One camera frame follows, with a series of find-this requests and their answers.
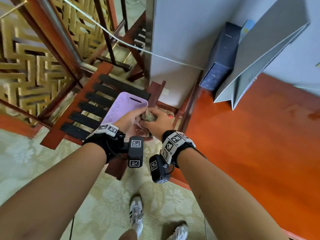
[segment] white sneaker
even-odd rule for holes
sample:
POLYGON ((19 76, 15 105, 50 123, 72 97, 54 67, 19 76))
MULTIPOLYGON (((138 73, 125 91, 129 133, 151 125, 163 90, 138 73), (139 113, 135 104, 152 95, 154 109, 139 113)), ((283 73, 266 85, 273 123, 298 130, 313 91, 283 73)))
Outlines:
POLYGON ((137 233, 138 238, 142 234, 142 199, 140 196, 135 196, 130 203, 130 224, 131 228, 137 233))
POLYGON ((167 240, 186 240, 188 237, 189 227, 186 223, 178 226, 174 233, 167 240))

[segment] forearm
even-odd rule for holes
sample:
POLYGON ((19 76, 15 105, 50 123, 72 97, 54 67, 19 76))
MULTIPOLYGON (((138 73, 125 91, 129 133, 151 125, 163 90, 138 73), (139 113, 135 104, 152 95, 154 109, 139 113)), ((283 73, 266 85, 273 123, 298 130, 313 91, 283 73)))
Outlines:
POLYGON ((219 240, 287 240, 268 212, 237 182, 192 148, 178 165, 219 240))
POLYGON ((3 239, 59 239, 106 163, 88 143, 41 174, 0 207, 3 239))

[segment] beige carpet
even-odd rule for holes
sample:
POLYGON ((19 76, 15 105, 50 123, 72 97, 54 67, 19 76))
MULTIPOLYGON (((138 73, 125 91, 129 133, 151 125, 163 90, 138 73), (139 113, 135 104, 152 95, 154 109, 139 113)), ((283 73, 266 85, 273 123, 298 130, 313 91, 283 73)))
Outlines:
MULTIPOLYGON (((41 129, 32 140, 0 130, 0 204, 30 180, 72 153, 79 146, 63 140, 50 150, 39 145, 47 133, 41 129)), ((174 183, 151 180, 149 157, 158 153, 158 140, 144 144, 144 166, 127 169, 121 181, 102 172, 75 215, 72 239, 118 239, 129 225, 129 201, 140 193, 144 203, 140 239, 166 239, 177 222, 190 227, 188 239, 205 239, 204 216, 191 191, 174 183)), ((68 240, 70 225, 63 234, 68 240)))

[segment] wooden lattice screen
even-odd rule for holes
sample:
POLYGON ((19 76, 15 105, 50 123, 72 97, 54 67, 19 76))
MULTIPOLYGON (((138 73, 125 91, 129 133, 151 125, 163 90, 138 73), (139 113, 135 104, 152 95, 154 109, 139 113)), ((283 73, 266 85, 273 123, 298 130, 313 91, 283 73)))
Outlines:
MULTIPOLYGON (((57 8, 64 26, 69 31, 75 45, 78 47, 80 56, 83 60, 87 59, 99 44, 105 40, 102 29, 63 0, 51 1, 57 8)), ((89 14, 93 20, 100 23, 93 0, 68 1, 83 10, 85 13, 89 14)), ((106 0, 100 0, 100 3, 107 23, 107 28, 110 31, 111 20, 108 14, 106 0)))
MULTIPOLYGON (((12 6, 9 0, 1 1, 1 13, 12 6)), ((0 98, 37 116, 71 78, 19 11, 1 19, 0 24, 0 98)), ((3 112, 35 123, 4 107, 3 112)))

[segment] white wall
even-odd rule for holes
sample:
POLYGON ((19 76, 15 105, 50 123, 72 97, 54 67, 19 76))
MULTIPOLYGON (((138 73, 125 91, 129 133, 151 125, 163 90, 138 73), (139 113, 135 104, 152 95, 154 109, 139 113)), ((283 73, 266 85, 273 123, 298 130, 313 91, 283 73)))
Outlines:
MULTIPOLYGON (((276 0, 243 0, 230 19, 231 23, 242 26, 247 19, 258 21, 276 0)), ((264 73, 284 82, 297 84, 320 96, 320 0, 306 0, 310 15, 310 26, 277 58, 264 73)))
MULTIPOLYGON (((156 0, 152 52, 204 68, 221 26, 240 0, 156 0)), ((180 107, 196 82, 199 69, 152 56, 150 80, 161 83, 169 95, 160 101, 180 107)))

